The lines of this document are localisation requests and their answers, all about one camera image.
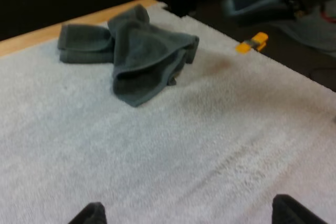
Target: white terry cloth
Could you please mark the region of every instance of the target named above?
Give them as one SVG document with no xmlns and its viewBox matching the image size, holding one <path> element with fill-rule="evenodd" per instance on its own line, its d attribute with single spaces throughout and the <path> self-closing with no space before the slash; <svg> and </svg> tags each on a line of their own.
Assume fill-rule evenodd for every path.
<svg viewBox="0 0 336 224">
<path fill-rule="evenodd" d="M 271 223 L 276 194 L 336 220 L 336 94 L 192 18 L 177 86 L 132 108 L 112 65 L 59 62 L 57 40 L 0 58 L 0 222 L 68 223 L 102 202 L 112 223 Z"/>
</svg>

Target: wooden table edge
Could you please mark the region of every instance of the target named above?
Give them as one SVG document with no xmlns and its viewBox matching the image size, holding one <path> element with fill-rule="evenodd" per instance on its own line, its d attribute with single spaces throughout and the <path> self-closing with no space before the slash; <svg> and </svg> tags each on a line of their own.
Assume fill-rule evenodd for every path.
<svg viewBox="0 0 336 224">
<path fill-rule="evenodd" d="M 156 0 L 135 0 L 105 10 L 101 10 L 96 13 L 74 18 L 63 23 L 55 24 L 36 31 L 32 31 L 30 33 L 22 34 L 10 39 L 0 41 L 0 57 L 10 54 L 12 52 L 25 49 L 27 47 L 34 46 L 41 42 L 57 38 L 59 36 L 62 24 L 81 23 L 81 24 L 95 25 L 98 23 L 105 22 L 110 18 L 117 16 L 119 13 L 122 13 L 137 4 L 141 4 L 144 7 L 149 7 L 156 3 L 157 3 Z"/>
</svg>

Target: crumpled towel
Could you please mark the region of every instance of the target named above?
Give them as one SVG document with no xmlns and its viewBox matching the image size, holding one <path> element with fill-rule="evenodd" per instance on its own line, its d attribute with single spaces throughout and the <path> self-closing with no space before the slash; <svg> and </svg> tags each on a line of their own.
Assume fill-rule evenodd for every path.
<svg viewBox="0 0 336 224">
<path fill-rule="evenodd" d="M 147 102 L 194 60 L 199 38 L 150 24 L 138 5 L 108 21 L 109 29 L 88 25 L 63 26 L 58 48 L 64 63 L 114 64 L 113 93 L 131 106 Z"/>
</svg>

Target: cable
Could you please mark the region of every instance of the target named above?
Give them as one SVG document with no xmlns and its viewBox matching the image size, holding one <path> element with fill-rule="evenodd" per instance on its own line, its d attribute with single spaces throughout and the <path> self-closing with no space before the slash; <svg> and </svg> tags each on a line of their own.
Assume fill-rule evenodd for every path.
<svg viewBox="0 0 336 224">
<path fill-rule="evenodd" d="M 325 4 L 321 5 L 320 12 L 321 12 L 321 17 L 322 17 L 325 21 L 327 21 L 327 22 L 329 22 L 329 23 L 334 23 L 334 24 L 336 24 L 336 18 L 334 18 L 334 17 L 329 17 L 329 16 L 327 15 L 327 13 L 326 13 L 326 5 L 325 5 Z"/>
</svg>

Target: yellow clip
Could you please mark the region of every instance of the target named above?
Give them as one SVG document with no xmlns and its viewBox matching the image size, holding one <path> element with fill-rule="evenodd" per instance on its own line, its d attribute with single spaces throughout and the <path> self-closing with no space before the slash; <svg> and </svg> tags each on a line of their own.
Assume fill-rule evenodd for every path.
<svg viewBox="0 0 336 224">
<path fill-rule="evenodd" d="M 265 33 L 258 33 L 250 40 L 245 40 L 243 43 L 236 47 L 236 51 L 242 54 L 249 52 L 251 49 L 255 49 L 258 52 L 266 47 L 268 35 Z"/>
</svg>

